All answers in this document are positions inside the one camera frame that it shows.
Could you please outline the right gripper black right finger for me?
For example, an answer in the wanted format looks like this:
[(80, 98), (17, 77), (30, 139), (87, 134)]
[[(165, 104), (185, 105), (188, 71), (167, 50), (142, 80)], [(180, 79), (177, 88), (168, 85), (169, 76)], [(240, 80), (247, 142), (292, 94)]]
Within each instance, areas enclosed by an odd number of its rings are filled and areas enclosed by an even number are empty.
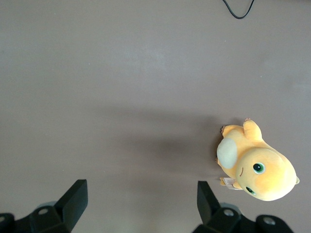
[(257, 233), (255, 222), (247, 219), (240, 209), (219, 203), (206, 181), (197, 184), (197, 208), (202, 220), (194, 233)]

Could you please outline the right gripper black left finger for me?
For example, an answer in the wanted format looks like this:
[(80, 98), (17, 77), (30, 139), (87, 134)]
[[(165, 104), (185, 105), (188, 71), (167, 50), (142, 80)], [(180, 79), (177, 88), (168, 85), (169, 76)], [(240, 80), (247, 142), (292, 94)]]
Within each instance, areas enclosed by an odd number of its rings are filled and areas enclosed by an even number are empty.
[(70, 233), (88, 204), (87, 180), (77, 180), (54, 204), (15, 222), (16, 233)]

